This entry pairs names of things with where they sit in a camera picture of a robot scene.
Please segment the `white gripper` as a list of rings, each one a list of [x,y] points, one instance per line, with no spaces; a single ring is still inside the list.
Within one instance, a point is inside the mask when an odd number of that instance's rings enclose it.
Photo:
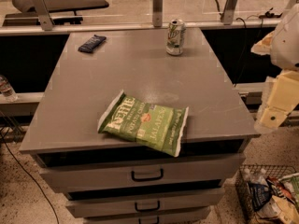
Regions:
[[[282,70],[276,77],[267,77],[262,92],[254,129],[261,134],[276,130],[299,105],[299,4],[295,4],[270,32],[251,50],[269,55],[271,63]]]

